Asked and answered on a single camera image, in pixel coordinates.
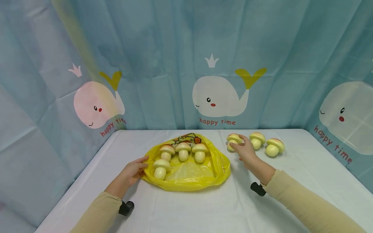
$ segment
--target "whale print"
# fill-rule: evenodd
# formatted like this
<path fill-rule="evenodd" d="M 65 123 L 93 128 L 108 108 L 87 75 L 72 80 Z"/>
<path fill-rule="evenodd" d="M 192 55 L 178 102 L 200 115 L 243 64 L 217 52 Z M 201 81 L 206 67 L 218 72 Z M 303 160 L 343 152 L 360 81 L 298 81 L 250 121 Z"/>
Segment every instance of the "whale print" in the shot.
<path fill-rule="evenodd" d="M 124 104 L 117 91 L 122 73 L 114 73 L 112 79 L 103 72 L 100 72 L 100 75 L 113 87 L 115 96 L 105 85 L 94 81 L 82 85 L 74 96 L 76 114 L 92 129 L 100 128 L 109 119 L 125 113 Z"/>
<path fill-rule="evenodd" d="M 373 155 L 373 87 L 346 82 L 324 99 L 319 118 L 330 133 L 362 155 Z"/>
<path fill-rule="evenodd" d="M 262 68 L 251 76 L 244 69 L 236 70 L 236 74 L 243 79 L 246 87 L 246 91 L 241 98 L 238 97 L 234 87 L 225 78 L 220 76 L 201 77 L 193 87 L 194 107 L 199 113 L 207 117 L 238 116 L 246 109 L 251 86 L 266 71 L 266 68 Z"/>

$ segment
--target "blue curtain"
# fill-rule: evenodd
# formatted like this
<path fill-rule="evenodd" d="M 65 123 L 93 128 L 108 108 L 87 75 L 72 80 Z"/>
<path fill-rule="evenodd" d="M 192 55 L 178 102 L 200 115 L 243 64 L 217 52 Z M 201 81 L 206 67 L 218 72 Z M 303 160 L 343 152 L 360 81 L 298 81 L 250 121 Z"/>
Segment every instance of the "blue curtain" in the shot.
<path fill-rule="evenodd" d="M 371 0 L 0 0 L 0 29 L 0 231 L 118 129 L 303 128 L 373 191 Z"/>

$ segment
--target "toy mushroom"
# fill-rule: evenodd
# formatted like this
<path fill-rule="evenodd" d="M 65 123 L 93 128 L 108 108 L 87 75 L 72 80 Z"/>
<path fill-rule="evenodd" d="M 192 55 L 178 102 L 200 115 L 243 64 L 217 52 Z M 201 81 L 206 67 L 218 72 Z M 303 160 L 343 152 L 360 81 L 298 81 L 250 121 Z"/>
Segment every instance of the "toy mushroom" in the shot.
<path fill-rule="evenodd" d="M 164 180 L 166 178 L 166 173 L 171 171 L 171 164 L 167 160 L 157 160 L 153 163 L 154 177 L 159 180 Z"/>
<path fill-rule="evenodd" d="M 230 135 L 228 135 L 227 141 L 228 141 L 228 150 L 230 151 L 234 151 L 234 149 L 229 145 L 230 142 L 234 144 L 242 143 L 242 139 L 236 133 L 231 133 Z"/>
<path fill-rule="evenodd" d="M 171 161 L 171 155 L 175 154 L 175 149 L 171 145 L 163 145 L 161 149 L 159 149 L 161 154 L 161 159 Z"/>
<path fill-rule="evenodd" d="M 266 142 L 266 138 L 264 137 L 264 135 L 259 132 L 250 134 L 249 139 L 253 144 L 255 150 L 259 149 L 261 145 Z"/>
<path fill-rule="evenodd" d="M 203 161 L 205 161 L 206 153 L 208 151 L 209 150 L 207 149 L 207 147 L 204 144 L 202 144 L 202 143 L 195 144 L 194 147 L 192 148 L 192 152 L 194 153 L 195 161 L 197 163 L 203 163 Z"/>
<path fill-rule="evenodd" d="M 270 157 L 275 157 L 278 153 L 285 151 L 284 143 L 276 138 L 271 138 L 267 141 L 266 154 Z"/>
<path fill-rule="evenodd" d="M 176 146 L 176 152 L 179 153 L 179 159 L 180 161 L 187 161 L 189 157 L 189 151 L 191 150 L 191 147 L 188 143 L 186 142 L 180 142 Z"/>

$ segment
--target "beige sleeve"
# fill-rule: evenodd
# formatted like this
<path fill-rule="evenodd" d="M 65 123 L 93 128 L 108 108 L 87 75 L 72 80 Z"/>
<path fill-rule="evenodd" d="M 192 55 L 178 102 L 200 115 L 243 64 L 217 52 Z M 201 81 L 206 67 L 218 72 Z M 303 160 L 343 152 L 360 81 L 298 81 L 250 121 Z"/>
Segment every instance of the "beige sleeve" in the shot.
<path fill-rule="evenodd" d="M 70 233 L 105 233 L 114 224 L 121 205 L 119 197 L 100 193 Z"/>
<path fill-rule="evenodd" d="M 311 232 L 365 232 L 345 213 L 284 171 L 276 170 L 264 190 L 290 210 Z"/>

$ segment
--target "table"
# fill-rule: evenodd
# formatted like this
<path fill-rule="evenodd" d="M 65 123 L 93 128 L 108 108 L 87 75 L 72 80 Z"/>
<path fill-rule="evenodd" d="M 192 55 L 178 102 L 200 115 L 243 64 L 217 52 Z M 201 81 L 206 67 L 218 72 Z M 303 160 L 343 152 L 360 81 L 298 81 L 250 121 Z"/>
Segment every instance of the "table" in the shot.
<path fill-rule="evenodd" d="M 270 158 L 264 148 L 257 155 L 286 171 L 305 187 L 344 211 L 367 232 L 373 231 L 373 195 L 310 133 L 301 129 L 256 130 L 286 145 Z M 307 232 L 281 204 L 258 196 L 250 184 L 258 180 L 244 169 L 235 153 L 227 151 L 230 133 L 255 130 L 120 130 L 115 132 L 87 165 L 37 233 L 69 232 L 96 196 L 130 161 L 154 145 L 194 132 L 210 139 L 231 161 L 232 174 L 218 187 L 198 192 L 166 192 L 143 180 L 131 187 L 124 201 L 135 203 L 132 214 L 118 216 L 109 232 Z"/>

